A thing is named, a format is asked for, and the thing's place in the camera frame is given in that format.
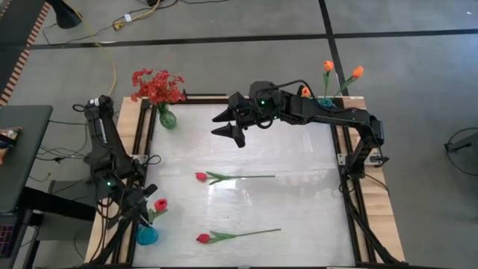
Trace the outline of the black mat orange striped edge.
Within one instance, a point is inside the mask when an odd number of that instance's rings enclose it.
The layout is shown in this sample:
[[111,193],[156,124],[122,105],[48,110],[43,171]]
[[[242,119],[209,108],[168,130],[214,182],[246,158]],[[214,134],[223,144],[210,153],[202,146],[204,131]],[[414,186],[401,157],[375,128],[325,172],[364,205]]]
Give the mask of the black mat orange striped edge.
[[0,106],[6,106],[51,6],[45,0],[0,4]]

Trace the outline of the black cone-shaped stand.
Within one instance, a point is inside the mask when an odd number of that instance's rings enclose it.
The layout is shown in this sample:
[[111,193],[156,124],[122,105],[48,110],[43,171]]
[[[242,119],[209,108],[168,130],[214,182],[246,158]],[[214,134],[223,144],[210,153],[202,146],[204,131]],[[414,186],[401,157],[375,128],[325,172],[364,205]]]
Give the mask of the black cone-shaped stand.
[[81,17],[64,0],[46,0],[46,3],[53,8],[60,28],[69,29],[81,24]]

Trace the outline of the red artificial tulip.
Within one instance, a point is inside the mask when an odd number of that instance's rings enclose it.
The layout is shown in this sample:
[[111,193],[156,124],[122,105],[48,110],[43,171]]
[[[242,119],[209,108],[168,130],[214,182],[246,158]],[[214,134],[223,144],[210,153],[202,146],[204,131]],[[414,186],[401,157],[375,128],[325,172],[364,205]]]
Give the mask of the red artificial tulip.
[[246,232],[241,234],[231,234],[231,233],[210,231],[209,233],[202,233],[198,235],[196,238],[196,241],[198,241],[201,244],[213,244],[213,243],[217,243],[220,241],[229,240],[233,238],[238,238],[238,237],[243,237],[248,235],[263,234],[268,232],[278,232],[278,231],[281,231],[281,229],[268,229],[268,230],[262,230],[257,232]]
[[213,172],[198,172],[195,173],[195,177],[200,182],[207,182],[209,181],[209,185],[214,185],[223,181],[231,180],[231,179],[255,179],[255,178],[273,178],[274,175],[266,175],[266,176],[228,176],[219,173]]
[[156,218],[168,211],[168,201],[165,198],[160,198],[156,201],[147,200],[147,223],[152,225]]

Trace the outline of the colourful snack bag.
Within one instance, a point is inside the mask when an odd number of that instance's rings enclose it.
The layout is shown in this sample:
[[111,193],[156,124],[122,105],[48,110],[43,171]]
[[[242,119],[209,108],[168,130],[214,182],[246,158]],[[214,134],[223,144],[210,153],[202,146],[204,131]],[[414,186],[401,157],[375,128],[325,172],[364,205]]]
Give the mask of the colourful snack bag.
[[17,138],[21,133],[21,127],[11,127],[7,129],[0,129],[0,165],[3,165],[4,158],[9,149],[17,145]]

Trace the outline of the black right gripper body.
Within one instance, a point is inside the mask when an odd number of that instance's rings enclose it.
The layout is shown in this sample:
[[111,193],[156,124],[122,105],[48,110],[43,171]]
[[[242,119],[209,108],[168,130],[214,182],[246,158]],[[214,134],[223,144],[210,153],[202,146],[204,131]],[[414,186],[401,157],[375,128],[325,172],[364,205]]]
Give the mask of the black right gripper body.
[[239,92],[229,98],[228,110],[237,126],[268,129],[279,115],[281,101],[281,91],[274,83],[255,81],[250,85],[247,98]]

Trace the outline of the backlit black keyboard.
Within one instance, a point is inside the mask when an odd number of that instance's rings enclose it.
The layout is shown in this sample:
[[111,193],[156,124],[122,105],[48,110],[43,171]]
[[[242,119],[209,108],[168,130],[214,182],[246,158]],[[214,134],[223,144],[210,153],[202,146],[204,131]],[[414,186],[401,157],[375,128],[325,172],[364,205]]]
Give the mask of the backlit black keyboard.
[[10,256],[16,240],[16,227],[13,224],[0,225],[0,258]]

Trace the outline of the green glass vase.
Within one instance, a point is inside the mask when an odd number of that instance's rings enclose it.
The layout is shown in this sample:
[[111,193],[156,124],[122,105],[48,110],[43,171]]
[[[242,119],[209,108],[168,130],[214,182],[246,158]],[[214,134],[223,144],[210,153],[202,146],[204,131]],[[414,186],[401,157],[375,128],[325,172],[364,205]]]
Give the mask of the green glass vase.
[[161,125],[166,129],[174,129],[177,124],[175,114],[169,109],[167,104],[158,106],[158,114]]

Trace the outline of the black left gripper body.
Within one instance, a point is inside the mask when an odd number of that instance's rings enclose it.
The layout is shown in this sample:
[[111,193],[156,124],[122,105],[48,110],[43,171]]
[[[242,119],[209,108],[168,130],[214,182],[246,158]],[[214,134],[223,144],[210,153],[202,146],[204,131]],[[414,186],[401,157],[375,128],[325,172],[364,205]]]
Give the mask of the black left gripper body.
[[[107,202],[100,202],[100,216],[106,220],[131,219],[135,213],[141,213],[147,218],[146,201],[149,197],[143,194],[143,187],[133,183],[127,185],[121,179],[100,179],[100,197]],[[113,203],[118,205],[117,211],[112,217],[102,212]]]

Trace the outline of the black floor stand base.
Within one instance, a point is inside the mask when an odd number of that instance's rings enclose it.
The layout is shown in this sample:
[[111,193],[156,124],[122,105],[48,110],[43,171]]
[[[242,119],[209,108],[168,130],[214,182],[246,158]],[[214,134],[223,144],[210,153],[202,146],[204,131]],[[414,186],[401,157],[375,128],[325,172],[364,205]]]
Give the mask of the black floor stand base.
[[463,188],[478,194],[478,127],[453,133],[444,142],[444,156]]

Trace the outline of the black side desk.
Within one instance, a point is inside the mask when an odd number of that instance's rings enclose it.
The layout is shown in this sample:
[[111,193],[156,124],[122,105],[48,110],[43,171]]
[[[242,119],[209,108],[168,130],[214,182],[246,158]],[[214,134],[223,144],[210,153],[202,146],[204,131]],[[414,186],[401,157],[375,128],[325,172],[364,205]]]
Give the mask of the black side desk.
[[0,129],[20,127],[14,148],[0,165],[0,214],[15,210],[49,124],[50,105],[8,105],[0,108]]

